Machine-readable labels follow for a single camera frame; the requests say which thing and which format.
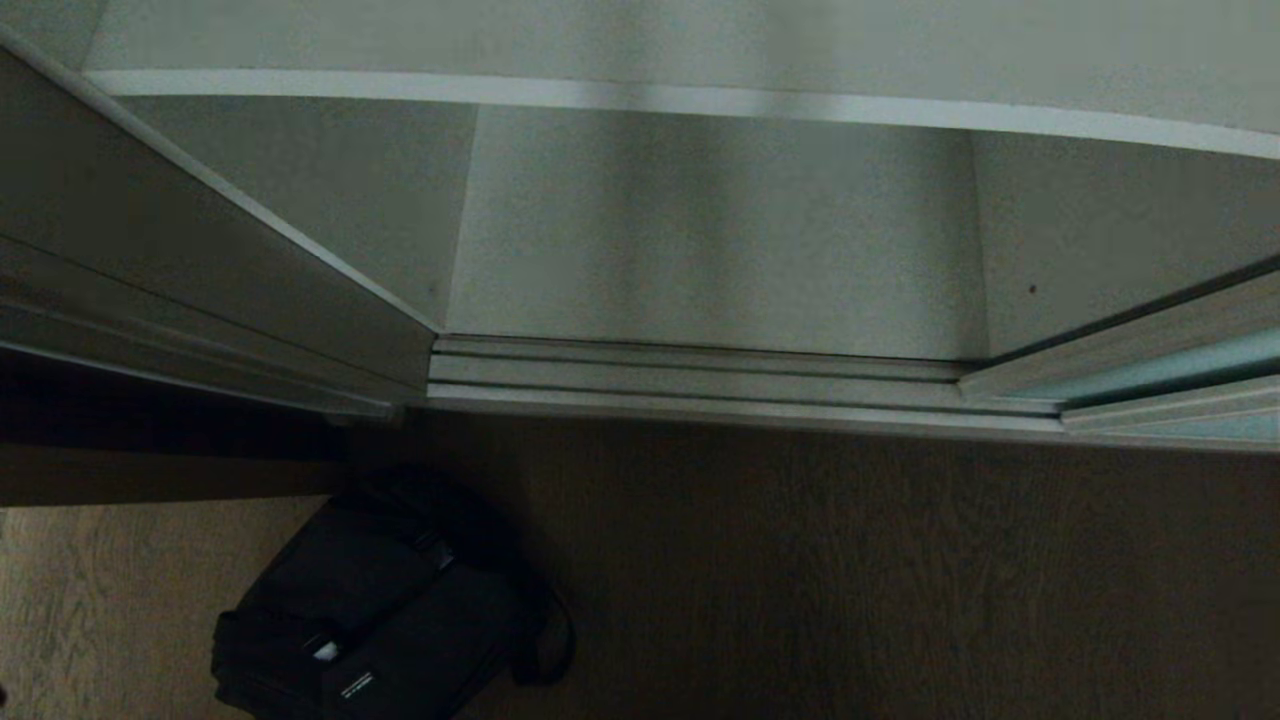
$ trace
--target bag handle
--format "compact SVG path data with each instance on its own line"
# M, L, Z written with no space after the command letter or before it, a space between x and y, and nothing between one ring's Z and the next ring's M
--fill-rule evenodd
M577 629L573 626L573 618L556 591L549 589L549 594L564 616L564 647L561 650L559 659L550 667L543 670L538 652L538 638L530 638L511 656L511 679L517 685L554 685L564 679L570 666L573 665L573 656L577 655Z

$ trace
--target white wall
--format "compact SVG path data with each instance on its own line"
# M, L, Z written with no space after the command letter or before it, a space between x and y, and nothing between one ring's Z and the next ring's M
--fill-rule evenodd
M113 0L88 65L748 87L1280 132L1277 27L1272 0Z
M966 133L481 108L448 331L986 356Z
M974 160L995 355L1280 255L1274 160L1007 133Z
M0 0L0 23L74 70L81 69L108 0Z
M128 108L444 325L475 108L306 97L133 97Z

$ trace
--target bag strap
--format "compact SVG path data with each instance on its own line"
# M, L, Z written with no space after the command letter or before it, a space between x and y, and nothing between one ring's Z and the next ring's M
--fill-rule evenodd
M564 616L564 646L561 648L559 659L550 667L543 670L541 657L538 652L538 638L529 638L529 642L511 656L511 679L517 685L554 685L564 679L570 666L573 665L573 656L577 655L577 629L573 626L573 618L556 591L548 588L548 593L561 615Z

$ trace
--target wooden floor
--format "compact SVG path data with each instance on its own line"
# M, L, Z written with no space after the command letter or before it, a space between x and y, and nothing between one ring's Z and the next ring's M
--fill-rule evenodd
M1280 717L1280 461L630 421L358 433L526 527L581 634L479 720ZM209 633L316 500L10 510L9 720L237 717Z

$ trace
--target black bag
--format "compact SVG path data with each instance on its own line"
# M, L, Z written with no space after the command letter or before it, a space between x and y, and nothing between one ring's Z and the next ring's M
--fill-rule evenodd
M219 616L218 700L259 720L444 720L504 666L564 675L572 624L539 664L553 605L484 501L399 469L333 497Z

